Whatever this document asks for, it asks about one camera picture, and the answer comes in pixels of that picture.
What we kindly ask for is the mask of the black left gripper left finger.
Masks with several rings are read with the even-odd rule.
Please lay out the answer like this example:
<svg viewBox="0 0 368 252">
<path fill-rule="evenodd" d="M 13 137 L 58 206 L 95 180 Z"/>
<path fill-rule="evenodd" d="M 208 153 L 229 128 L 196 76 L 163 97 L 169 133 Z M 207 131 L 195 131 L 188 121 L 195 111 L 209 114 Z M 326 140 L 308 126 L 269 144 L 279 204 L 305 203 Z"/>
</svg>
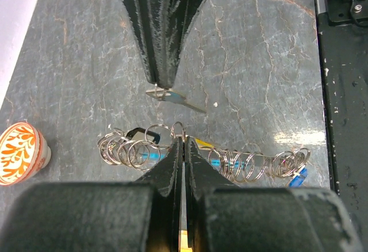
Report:
<svg viewBox="0 0 368 252">
<path fill-rule="evenodd" d="M 2 251 L 178 251 L 183 140 L 133 182 L 33 185 L 1 229 Z"/>
</svg>

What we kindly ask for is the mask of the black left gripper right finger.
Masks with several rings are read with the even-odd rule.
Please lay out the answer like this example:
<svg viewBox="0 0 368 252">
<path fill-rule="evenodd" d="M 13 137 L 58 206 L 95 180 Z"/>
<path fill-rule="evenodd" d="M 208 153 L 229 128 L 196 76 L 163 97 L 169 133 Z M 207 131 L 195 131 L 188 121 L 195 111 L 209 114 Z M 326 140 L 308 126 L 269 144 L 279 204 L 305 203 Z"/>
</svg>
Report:
<svg viewBox="0 0 368 252">
<path fill-rule="evenodd" d="M 341 199 L 322 188 L 241 188 L 185 140 L 187 240 L 193 251 L 361 251 Z"/>
</svg>

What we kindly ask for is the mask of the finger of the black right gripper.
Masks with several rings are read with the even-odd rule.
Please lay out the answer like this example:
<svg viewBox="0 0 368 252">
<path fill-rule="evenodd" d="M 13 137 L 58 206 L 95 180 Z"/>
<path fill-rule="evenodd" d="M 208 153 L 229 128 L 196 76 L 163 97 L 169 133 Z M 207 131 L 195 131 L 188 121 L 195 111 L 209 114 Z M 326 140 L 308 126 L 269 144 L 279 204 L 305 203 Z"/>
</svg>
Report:
<svg viewBox="0 0 368 252">
<path fill-rule="evenodd" d="M 150 82 L 173 87 L 187 35 L 204 0 L 148 0 Z"/>
<path fill-rule="evenodd" d="M 147 81 L 159 84 L 147 0 L 122 0 L 140 49 Z"/>
</svg>

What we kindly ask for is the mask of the yellow key tag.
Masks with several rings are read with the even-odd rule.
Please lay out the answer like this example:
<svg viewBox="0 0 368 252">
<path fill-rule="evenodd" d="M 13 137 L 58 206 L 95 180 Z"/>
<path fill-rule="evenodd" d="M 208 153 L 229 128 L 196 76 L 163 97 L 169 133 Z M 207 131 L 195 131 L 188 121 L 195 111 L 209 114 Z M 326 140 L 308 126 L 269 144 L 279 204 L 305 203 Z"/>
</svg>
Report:
<svg viewBox="0 0 368 252">
<path fill-rule="evenodd" d="M 213 145 L 189 136 L 184 143 L 181 204 L 187 245 L 192 251 L 200 251 L 202 243 L 206 242 L 204 196 L 216 189 L 223 179 L 205 159 L 213 148 Z"/>
</svg>

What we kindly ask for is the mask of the black key tag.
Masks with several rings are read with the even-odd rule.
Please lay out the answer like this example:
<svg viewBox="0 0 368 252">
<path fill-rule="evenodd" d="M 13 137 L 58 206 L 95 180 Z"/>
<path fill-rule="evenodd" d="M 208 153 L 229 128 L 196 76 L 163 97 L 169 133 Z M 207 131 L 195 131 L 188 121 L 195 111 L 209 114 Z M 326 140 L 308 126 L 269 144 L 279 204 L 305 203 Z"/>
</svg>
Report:
<svg viewBox="0 0 368 252">
<path fill-rule="evenodd" d="M 130 130 L 125 137 L 129 140 L 149 140 L 153 142 L 154 144 L 159 144 L 160 142 L 160 135 L 153 131 L 147 131 L 144 128 L 134 128 Z"/>
</svg>

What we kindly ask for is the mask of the blue key tag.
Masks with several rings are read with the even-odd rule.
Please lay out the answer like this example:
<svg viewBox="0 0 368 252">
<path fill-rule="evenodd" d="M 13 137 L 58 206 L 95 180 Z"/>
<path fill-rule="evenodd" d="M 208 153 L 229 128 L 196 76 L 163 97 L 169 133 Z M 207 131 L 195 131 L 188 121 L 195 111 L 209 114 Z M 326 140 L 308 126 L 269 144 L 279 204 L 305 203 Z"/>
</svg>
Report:
<svg viewBox="0 0 368 252">
<path fill-rule="evenodd" d="M 294 173 L 287 186 L 289 188 L 298 188 L 302 186 L 307 176 L 308 176 L 307 169 L 305 167 L 300 168 L 297 172 Z"/>
</svg>

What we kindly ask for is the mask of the small silver key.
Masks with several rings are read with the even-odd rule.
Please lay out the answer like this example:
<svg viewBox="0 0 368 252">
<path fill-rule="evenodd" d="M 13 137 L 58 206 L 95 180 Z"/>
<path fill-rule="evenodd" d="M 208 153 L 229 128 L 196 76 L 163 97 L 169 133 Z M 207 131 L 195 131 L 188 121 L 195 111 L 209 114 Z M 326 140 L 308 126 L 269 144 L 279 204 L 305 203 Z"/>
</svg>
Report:
<svg viewBox="0 0 368 252">
<path fill-rule="evenodd" d="M 157 85 L 155 85 L 153 89 L 149 89 L 145 93 L 146 95 L 158 101 L 171 102 L 173 104 L 183 105 L 196 112 L 206 113 L 206 110 L 204 108 L 197 106 L 195 104 L 192 104 L 191 102 L 187 100 L 185 95 L 173 89 L 162 89 L 162 88 L 158 88 Z"/>
</svg>

